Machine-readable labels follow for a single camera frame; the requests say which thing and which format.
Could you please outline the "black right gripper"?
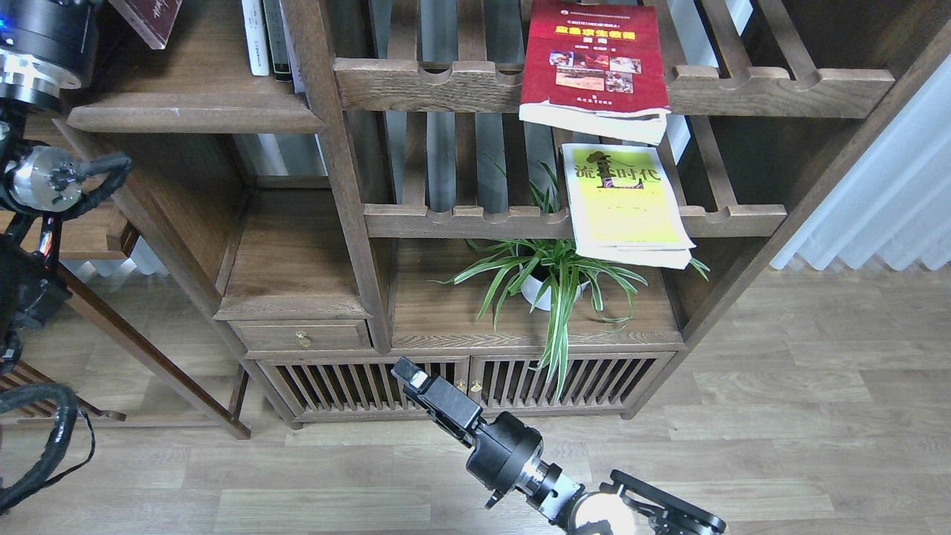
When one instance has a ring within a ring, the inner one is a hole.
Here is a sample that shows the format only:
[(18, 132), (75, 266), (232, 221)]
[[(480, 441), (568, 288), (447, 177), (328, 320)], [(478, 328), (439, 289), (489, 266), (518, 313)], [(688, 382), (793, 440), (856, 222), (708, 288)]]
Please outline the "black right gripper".
[(447, 380), (425, 372), (406, 357), (391, 370), (404, 394), (415, 394), (432, 420), (442, 430), (472, 447), (466, 468), (487, 490), (492, 508), (512, 490), (525, 494), (538, 508), (545, 500), (545, 464), (541, 461), (543, 439), (512, 413), (504, 411), (492, 423), (481, 416), (482, 408)]

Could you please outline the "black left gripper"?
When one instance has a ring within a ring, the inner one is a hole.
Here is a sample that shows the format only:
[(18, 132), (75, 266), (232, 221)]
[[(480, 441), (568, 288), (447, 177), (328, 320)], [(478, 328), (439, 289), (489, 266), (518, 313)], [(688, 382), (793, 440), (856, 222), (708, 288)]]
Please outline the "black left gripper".
[(91, 81), (100, 1), (3, 1), (2, 98), (64, 111), (62, 89)]

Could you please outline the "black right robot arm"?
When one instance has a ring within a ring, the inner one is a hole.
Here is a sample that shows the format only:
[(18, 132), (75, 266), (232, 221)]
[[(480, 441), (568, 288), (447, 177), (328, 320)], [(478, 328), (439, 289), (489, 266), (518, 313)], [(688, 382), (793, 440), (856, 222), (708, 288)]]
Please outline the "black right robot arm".
[(567, 534), (634, 534), (636, 515), (656, 534), (723, 534), (724, 520), (614, 470), (598, 491), (542, 459), (543, 439), (533, 427), (504, 411), (493, 422), (478, 403), (448, 380), (428, 374), (407, 358), (392, 369), (404, 394), (422, 406), (442, 430), (471, 448), (466, 468), (487, 490), (492, 508), (510, 491), (525, 495), (530, 507)]

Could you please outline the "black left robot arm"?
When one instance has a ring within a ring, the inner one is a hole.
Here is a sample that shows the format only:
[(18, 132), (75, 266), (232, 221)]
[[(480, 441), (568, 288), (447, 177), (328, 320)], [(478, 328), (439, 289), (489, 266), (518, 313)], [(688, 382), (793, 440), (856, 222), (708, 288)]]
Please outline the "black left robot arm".
[(58, 274), (62, 224), (112, 196), (132, 172), (126, 153), (80, 163), (28, 139), (33, 113), (62, 113), (63, 89), (91, 81), (99, 1), (4, 1), (2, 14), (2, 372), (22, 356), (19, 333), (43, 328), (71, 298)]

